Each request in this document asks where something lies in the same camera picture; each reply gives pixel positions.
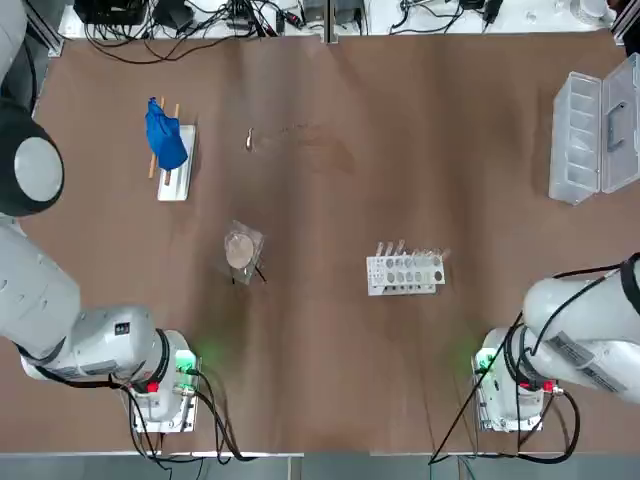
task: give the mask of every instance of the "metal frame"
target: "metal frame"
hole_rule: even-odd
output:
[[[335,32],[334,0],[324,0],[324,43],[338,43]]]
[[[24,9],[27,13],[28,25],[38,36],[38,40],[49,49],[49,57],[62,55],[64,39],[58,34],[57,30],[31,6],[30,2],[24,3]]]

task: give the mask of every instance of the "floor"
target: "floor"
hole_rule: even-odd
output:
[[[366,454],[316,454],[300,460],[300,476],[288,475],[286,458],[261,459],[246,465],[231,462],[220,466],[215,460],[203,464],[201,480],[599,480],[615,478],[631,480],[637,477],[640,457],[577,455],[556,466],[533,465],[518,460],[472,460],[474,477],[459,475],[455,460],[432,467],[428,457],[375,457]],[[199,462],[174,469],[172,480],[195,480]],[[165,480],[168,473],[154,464],[134,456],[96,457],[20,457],[0,458],[3,480]]]

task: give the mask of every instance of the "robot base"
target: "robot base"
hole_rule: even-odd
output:
[[[480,380],[482,374],[476,374],[476,372],[484,370],[491,359],[496,355],[497,349],[495,348],[482,348],[475,357],[471,360],[471,371],[474,384]],[[500,391],[500,385],[502,388],[508,388],[513,392],[512,396],[515,402],[515,384],[511,382],[501,382],[496,375],[496,364],[500,359],[496,360],[494,366],[489,373],[484,377],[484,380],[480,384],[475,396],[476,401],[476,414],[477,425],[480,431],[494,431],[494,432],[515,432],[518,430],[518,420],[513,418],[512,415],[507,414],[506,405],[503,404],[505,396],[504,392]],[[523,402],[541,402],[542,392],[536,392],[533,395],[520,396],[520,403]],[[533,415],[523,420],[520,420],[520,431],[528,432],[536,428],[542,430],[542,422],[540,421],[540,415]]]
[[[181,371],[196,369],[199,365],[180,333],[166,330],[165,334],[171,349],[169,367],[158,384],[157,392],[131,393],[140,405],[147,432],[192,432],[195,429],[198,406],[198,399],[194,396],[197,377],[185,375]],[[136,431],[143,433],[144,428],[135,408],[134,412]]]

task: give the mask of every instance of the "cable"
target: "cable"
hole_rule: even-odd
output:
[[[405,8],[403,10],[403,14],[402,14],[402,18],[400,19],[400,21],[398,23],[394,23],[393,25],[391,25],[391,27],[389,28],[389,34],[391,34],[391,32],[393,30],[395,30],[396,28],[400,28],[402,25],[404,25],[405,23],[407,23],[407,20],[409,19],[409,8]]]
[[[519,386],[516,383],[516,411],[519,419],[520,418],[520,398],[519,398],[518,387]],[[571,408],[573,409],[573,414],[574,414],[573,436],[571,438],[571,442],[569,443],[568,448],[565,450],[565,452],[562,455],[558,457],[539,458],[539,457],[533,457],[531,455],[526,455],[524,453],[519,453],[517,455],[518,458],[522,460],[526,460],[528,462],[540,463],[543,465],[556,465],[558,463],[562,463],[568,460],[569,458],[571,458],[571,455],[573,455],[573,452],[575,452],[576,447],[578,445],[578,440],[580,439],[580,409],[578,408],[578,404],[576,403],[575,399],[569,392],[565,390],[563,392],[563,396],[566,397],[566,399],[571,404]],[[520,422],[518,422],[518,443],[520,443]]]
[[[476,476],[473,474],[471,465],[469,465],[469,460],[467,460],[464,457],[458,457],[458,460],[460,460],[463,463],[463,465],[466,467],[467,472],[469,472],[469,476],[471,477],[471,480],[476,480]]]
[[[227,444],[227,448],[233,454],[234,458],[236,460],[240,461],[240,462],[251,462],[251,461],[255,460],[256,457],[245,457],[244,455],[242,455],[242,453],[238,449],[238,446],[235,444],[235,441],[233,441],[230,438],[229,433],[225,429],[225,426],[224,426],[224,424],[222,422],[222,419],[220,418],[220,415],[218,414],[218,412],[216,410],[216,407],[211,402],[211,400],[209,400],[205,395],[203,395],[199,391],[195,392],[195,396],[198,397],[202,402],[204,402],[204,404],[207,406],[207,408],[209,409],[209,411],[213,415],[215,423],[216,423],[216,426],[218,428],[220,428],[220,430],[221,430],[222,437],[223,437],[223,442]]]
[[[26,54],[27,62],[29,63],[29,71],[31,72],[31,99],[29,100],[29,112],[33,113],[36,108],[36,101],[38,100],[38,77],[36,76],[36,66],[33,62],[33,54],[27,44],[26,38],[22,42],[22,46],[24,47],[24,53]]]
[[[389,31],[389,35],[398,35],[400,33],[437,33],[437,32],[441,32],[444,31],[444,33],[446,34],[449,29],[453,26],[454,23],[456,23],[458,21],[458,19],[460,19],[460,17],[462,17],[462,15],[464,14],[464,9],[462,9],[462,7],[460,6],[460,4],[458,4],[458,8],[456,9],[456,13],[452,16],[450,16],[451,20],[449,21],[449,23],[447,23],[446,25],[443,25],[442,27],[438,27],[438,28],[433,28],[430,30],[417,30],[414,28],[405,28],[403,30],[395,30],[396,28],[398,28],[395,25],[391,26],[391,30]],[[401,21],[399,24],[396,25],[403,25],[406,22],[406,19],[403,18],[403,21]]]
[[[198,468],[198,475],[196,480],[200,480],[200,474],[202,473],[202,465],[204,464],[204,457],[200,457],[200,467]]]
[[[433,457],[435,457],[435,455],[431,455],[431,460],[429,460],[429,465],[435,465],[436,463],[440,463],[440,462],[444,462],[445,460],[448,460],[449,458],[451,458],[451,455],[445,455],[442,458],[439,458],[438,460],[434,460]]]

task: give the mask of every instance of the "electronic device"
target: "electronic device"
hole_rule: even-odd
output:
[[[160,25],[184,32],[193,24],[193,10],[184,0],[160,0],[153,9],[153,19]]]
[[[82,23],[91,25],[140,25],[148,0],[75,0],[73,9]]]
[[[338,25],[353,21],[358,8],[364,11],[363,0],[335,0],[335,21]],[[302,0],[304,16],[313,22],[324,18],[324,0]]]

